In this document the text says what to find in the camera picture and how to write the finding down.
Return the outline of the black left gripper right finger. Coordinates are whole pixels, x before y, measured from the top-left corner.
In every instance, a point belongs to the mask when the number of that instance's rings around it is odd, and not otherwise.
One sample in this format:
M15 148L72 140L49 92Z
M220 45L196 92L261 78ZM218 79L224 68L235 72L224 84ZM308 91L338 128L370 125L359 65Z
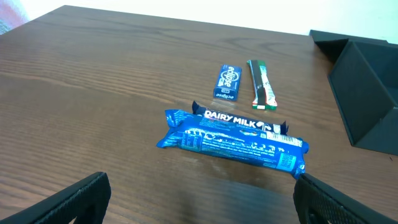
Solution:
M397 224L310 174L296 181L293 200L301 224Z

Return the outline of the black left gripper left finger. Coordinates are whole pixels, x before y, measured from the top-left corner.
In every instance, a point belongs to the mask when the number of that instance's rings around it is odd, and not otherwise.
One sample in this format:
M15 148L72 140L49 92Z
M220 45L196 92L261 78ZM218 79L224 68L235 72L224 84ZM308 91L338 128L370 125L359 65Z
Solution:
M111 187L105 172L95 172L39 203L1 220L9 224L102 224Z

